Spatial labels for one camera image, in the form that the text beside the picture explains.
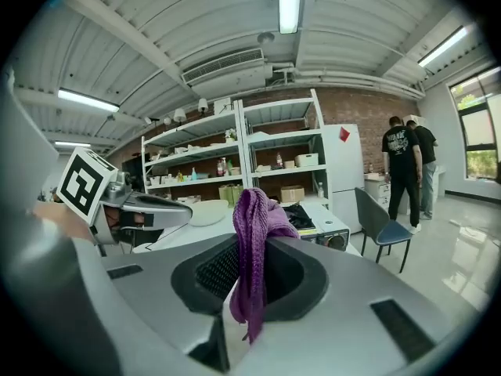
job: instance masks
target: shelving unit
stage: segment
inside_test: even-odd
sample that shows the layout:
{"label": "shelving unit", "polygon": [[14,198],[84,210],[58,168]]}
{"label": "shelving unit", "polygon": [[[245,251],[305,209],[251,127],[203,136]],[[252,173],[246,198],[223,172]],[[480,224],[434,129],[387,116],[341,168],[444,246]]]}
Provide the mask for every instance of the shelving unit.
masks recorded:
{"label": "shelving unit", "polygon": [[[297,173],[311,173],[314,194],[308,195],[306,201],[319,202],[329,205],[332,208],[330,196],[331,181],[328,175],[328,167],[324,162],[318,165],[299,167],[299,168],[281,168],[269,172],[256,172],[258,166],[256,152],[261,150],[276,149],[289,146],[307,146],[309,153],[314,153],[323,149],[323,117],[319,101],[314,89],[310,90],[311,96],[302,99],[289,99],[278,102],[263,103],[255,106],[243,107],[242,100],[235,100],[232,103],[233,110],[219,114],[217,116],[207,116],[200,120],[184,124],[180,127],[168,130],[158,136],[150,139],[142,138],[142,170],[143,177],[146,180],[148,173],[155,166],[169,168],[177,165],[184,165],[205,159],[224,157],[233,154],[239,154],[240,169],[242,175],[229,175],[226,177],[214,177],[209,179],[198,179],[196,181],[185,181],[181,183],[160,184],[155,186],[145,186],[146,192],[164,190],[166,188],[175,188],[178,186],[192,186],[197,184],[225,183],[241,181],[244,188],[259,186],[259,180],[264,177],[280,175],[283,177],[283,185],[287,184],[287,177]],[[311,110],[315,111],[315,124],[309,124],[308,119]],[[297,121],[304,122],[304,129],[281,132],[277,134],[265,134],[257,132],[254,134],[254,128],[277,124],[280,122]],[[187,145],[195,141],[222,134],[226,129],[234,128],[237,134],[237,141],[234,143],[219,144],[216,146],[202,147],[196,150],[188,150],[181,154],[173,154],[168,157],[162,157],[155,161],[145,162],[145,152],[148,145],[172,148],[179,145]],[[324,185],[326,197],[318,198],[316,191],[318,184],[315,175],[322,174],[322,179],[326,180]]]}

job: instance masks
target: gray chair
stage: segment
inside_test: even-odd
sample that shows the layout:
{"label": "gray chair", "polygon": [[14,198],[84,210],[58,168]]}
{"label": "gray chair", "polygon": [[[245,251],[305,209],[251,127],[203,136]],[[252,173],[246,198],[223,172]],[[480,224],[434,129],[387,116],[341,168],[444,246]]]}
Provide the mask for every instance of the gray chair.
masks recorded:
{"label": "gray chair", "polygon": [[413,235],[400,223],[395,220],[390,220],[387,211],[366,191],[355,188],[355,196],[359,213],[359,223],[362,225],[363,232],[362,256],[366,249],[367,236],[371,237],[376,245],[379,245],[376,263],[379,263],[383,247],[388,246],[388,254],[390,254],[393,244],[407,241],[404,260],[399,272],[401,273],[404,270],[405,260],[409,252],[410,239]]}

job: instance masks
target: ceiling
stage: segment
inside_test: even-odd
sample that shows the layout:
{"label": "ceiling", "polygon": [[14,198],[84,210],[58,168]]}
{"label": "ceiling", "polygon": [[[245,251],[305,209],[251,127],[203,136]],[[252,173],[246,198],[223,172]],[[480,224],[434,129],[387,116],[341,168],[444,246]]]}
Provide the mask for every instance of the ceiling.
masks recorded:
{"label": "ceiling", "polygon": [[[481,43],[473,30],[426,69],[417,64],[457,27],[471,23],[450,0],[301,0],[296,34],[279,33],[278,5],[279,0],[51,0],[13,51],[16,92],[49,139],[89,141],[107,151],[141,132],[145,116],[162,118],[196,105],[200,97],[283,87],[282,74],[266,75],[256,66],[291,67],[289,86],[363,84],[419,99],[420,81]],[[260,44],[263,32],[274,40]],[[205,88],[183,81],[187,69],[252,48],[262,48],[264,55],[254,68],[229,68]],[[112,117],[86,110],[57,98],[59,88],[120,110]]]}

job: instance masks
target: purple cloth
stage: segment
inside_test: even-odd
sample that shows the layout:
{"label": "purple cloth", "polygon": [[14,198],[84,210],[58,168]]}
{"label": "purple cloth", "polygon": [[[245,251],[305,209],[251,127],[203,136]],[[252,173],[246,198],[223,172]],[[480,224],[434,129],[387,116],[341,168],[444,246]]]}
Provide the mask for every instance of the purple cloth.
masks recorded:
{"label": "purple cloth", "polygon": [[239,242],[240,278],[229,308],[237,322],[247,321],[247,335],[252,343],[261,330],[265,308],[266,237],[299,238],[299,234],[280,205],[259,188],[242,192],[233,211],[233,225]]}

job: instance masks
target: man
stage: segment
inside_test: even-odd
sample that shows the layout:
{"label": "man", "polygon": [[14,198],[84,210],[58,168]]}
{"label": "man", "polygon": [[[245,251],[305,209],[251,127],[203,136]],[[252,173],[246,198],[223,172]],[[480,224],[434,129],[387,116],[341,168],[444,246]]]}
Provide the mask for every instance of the man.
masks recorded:
{"label": "man", "polygon": [[423,177],[421,150],[414,132],[402,125],[398,117],[390,118],[390,129],[383,136],[386,182],[391,180],[390,219],[397,219],[398,205],[404,190],[409,194],[410,233],[421,231],[419,185]]}
{"label": "man", "polygon": [[438,143],[428,128],[412,120],[407,121],[406,125],[416,134],[423,156],[423,189],[421,190],[423,196],[420,209],[424,213],[421,218],[431,220],[433,218],[433,174],[437,169],[434,146],[438,146]]}

